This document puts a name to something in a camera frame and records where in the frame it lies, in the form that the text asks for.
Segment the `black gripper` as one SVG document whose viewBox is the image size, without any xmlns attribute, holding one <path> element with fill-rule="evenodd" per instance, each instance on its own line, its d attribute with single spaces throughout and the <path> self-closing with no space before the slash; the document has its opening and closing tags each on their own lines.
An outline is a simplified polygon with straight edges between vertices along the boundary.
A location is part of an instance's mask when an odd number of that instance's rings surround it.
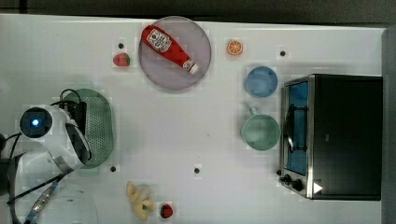
<svg viewBox="0 0 396 224">
<path fill-rule="evenodd" d="M 82 133 L 86 131 L 87 104 L 85 102 L 76 103 L 65 101 L 60 103 L 60 108 L 64 109 L 75 121 Z"/>
</svg>

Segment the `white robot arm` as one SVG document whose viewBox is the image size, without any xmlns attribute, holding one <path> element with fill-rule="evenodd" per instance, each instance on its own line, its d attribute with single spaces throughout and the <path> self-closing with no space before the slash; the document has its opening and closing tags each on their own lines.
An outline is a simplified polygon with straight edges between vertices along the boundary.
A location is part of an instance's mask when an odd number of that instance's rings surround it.
<svg viewBox="0 0 396 224">
<path fill-rule="evenodd" d="M 27 148 L 10 158 L 7 208 L 12 224 L 98 224 L 88 189 L 70 175 L 91 160 L 84 133 L 56 105 L 33 105 L 19 120 Z"/>
</svg>

